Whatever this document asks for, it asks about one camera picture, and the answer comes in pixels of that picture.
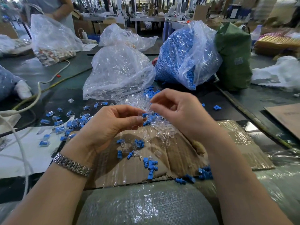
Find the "person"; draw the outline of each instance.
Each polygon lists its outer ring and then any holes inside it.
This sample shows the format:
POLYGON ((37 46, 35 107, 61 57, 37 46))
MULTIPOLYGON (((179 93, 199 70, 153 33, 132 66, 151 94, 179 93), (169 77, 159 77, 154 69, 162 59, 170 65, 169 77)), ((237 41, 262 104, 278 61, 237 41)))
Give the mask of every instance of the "person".
MULTIPOLYGON (((27 2, 40 7, 44 15, 61 22, 75 33, 71 15, 74 7, 71 0, 27 0, 27 2)), ((31 14, 39 14, 39 11, 33 7, 30 8, 30 12, 31 14)), ((25 8, 23 9, 21 16, 23 21, 28 22, 25 8)))
MULTIPOLYGON (((150 102, 153 111, 205 146, 224 224, 292 224, 257 180, 233 140, 195 96, 164 89, 150 102)), ((139 112, 144 111, 129 105, 103 107, 61 154, 91 168, 96 155, 114 136, 143 125, 139 112)), ((3 225, 72 224, 86 181, 85 176, 52 163, 3 225)))

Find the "metal watch band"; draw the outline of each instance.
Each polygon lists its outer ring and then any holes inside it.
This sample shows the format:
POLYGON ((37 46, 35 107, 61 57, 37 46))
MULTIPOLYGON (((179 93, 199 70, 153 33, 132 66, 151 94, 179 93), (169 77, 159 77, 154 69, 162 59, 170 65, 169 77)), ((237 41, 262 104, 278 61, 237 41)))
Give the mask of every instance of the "metal watch band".
POLYGON ((53 159, 53 162, 55 162, 59 166, 62 166, 63 168, 66 168, 67 170, 70 170, 79 175, 83 175, 85 177, 88 177, 92 171, 92 169, 63 156, 60 153, 57 153, 57 155, 53 159))

